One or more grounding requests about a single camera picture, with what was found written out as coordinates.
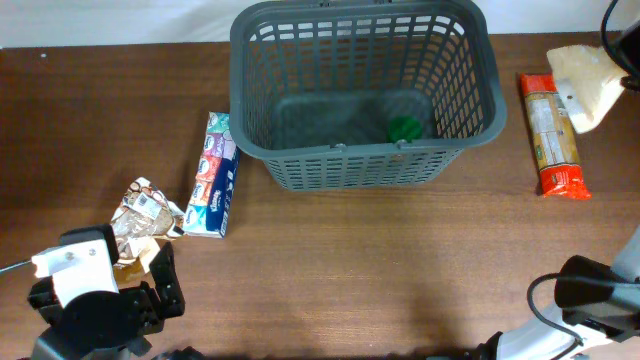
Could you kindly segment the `beige paper food bag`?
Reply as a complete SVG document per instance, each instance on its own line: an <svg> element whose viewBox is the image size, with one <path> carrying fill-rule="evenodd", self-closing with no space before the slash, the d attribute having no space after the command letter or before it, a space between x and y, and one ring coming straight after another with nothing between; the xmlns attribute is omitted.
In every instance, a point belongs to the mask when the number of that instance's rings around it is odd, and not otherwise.
<svg viewBox="0 0 640 360"><path fill-rule="evenodd" d="M627 73L602 47L570 45L546 56L575 132L595 129L623 93L621 80Z"/></svg>

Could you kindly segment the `green lid spice jar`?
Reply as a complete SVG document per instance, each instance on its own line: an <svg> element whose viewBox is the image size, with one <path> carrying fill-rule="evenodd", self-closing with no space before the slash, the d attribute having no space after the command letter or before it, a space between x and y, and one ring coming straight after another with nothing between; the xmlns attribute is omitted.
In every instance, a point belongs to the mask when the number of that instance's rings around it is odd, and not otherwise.
<svg viewBox="0 0 640 360"><path fill-rule="evenodd" d="M411 143L422 137L421 123L412 116L398 116L391 120L387 130L387 141L397 143L405 141Z"/></svg>

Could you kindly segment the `grey plastic shopping basket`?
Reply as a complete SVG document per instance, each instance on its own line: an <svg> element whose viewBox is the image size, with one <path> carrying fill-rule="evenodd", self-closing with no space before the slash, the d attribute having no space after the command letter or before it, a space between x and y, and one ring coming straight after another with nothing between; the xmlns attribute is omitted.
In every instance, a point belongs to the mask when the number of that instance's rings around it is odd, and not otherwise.
<svg viewBox="0 0 640 360"><path fill-rule="evenodd" d="M470 0L266 1L230 41L232 137L290 191L428 182L506 123ZM398 116L422 137L389 143Z"/></svg>

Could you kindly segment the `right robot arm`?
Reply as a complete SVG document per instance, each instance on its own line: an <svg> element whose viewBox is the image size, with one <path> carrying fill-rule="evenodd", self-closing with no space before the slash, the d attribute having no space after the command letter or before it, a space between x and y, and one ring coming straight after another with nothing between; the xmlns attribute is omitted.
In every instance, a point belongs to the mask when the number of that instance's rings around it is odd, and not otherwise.
<svg viewBox="0 0 640 360"><path fill-rule="evenodd" d="M639 28L602 47L548 51L549 75L520 77L544 195L586 200L574 135L594 129L625 87L637 81ZM584 256L536 278L527 289L534 317L494 334L467 359L572 359L593 347L639 334L639 238L612 265Z"/></svg>

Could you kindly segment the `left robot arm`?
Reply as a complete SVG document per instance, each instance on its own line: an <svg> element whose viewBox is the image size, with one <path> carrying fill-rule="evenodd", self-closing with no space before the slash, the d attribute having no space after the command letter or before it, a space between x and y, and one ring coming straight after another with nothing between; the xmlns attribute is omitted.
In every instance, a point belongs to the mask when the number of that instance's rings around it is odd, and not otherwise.
<svg viewBox="0 0 640 360"><path fill-rule="evenodd" d="M48 328L35 340L33 359L128 359L151 349L149 334L180 317L185 300L167 243L152 260L155 286L143 281L119 289L119 258L112 227L70 230L59 245L31 258L39 279L27 296Z"/></svg>

